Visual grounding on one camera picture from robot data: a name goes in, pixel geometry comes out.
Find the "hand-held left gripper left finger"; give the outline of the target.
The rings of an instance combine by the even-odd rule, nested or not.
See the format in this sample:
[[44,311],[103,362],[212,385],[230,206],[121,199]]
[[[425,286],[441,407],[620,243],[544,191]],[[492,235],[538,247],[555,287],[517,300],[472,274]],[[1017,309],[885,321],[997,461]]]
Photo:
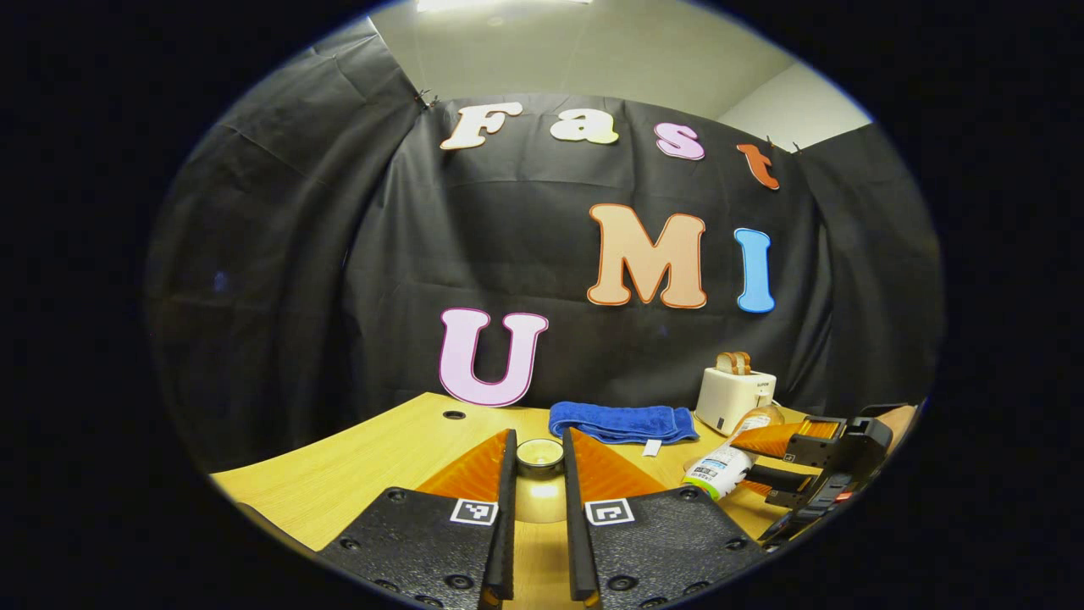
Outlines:
[[390,486],[322,563],[422,609],[500,609],[514,596],[517,434],[499,431],[417,489]]

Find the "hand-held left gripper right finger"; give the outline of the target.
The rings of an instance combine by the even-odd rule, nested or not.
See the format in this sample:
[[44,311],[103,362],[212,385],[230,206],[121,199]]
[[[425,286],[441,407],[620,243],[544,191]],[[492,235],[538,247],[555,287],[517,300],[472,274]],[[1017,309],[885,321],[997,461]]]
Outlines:
[[562,444],[570,588],[589,609],[675,607],[767,559],[707,491],[667,489],[576,429]]

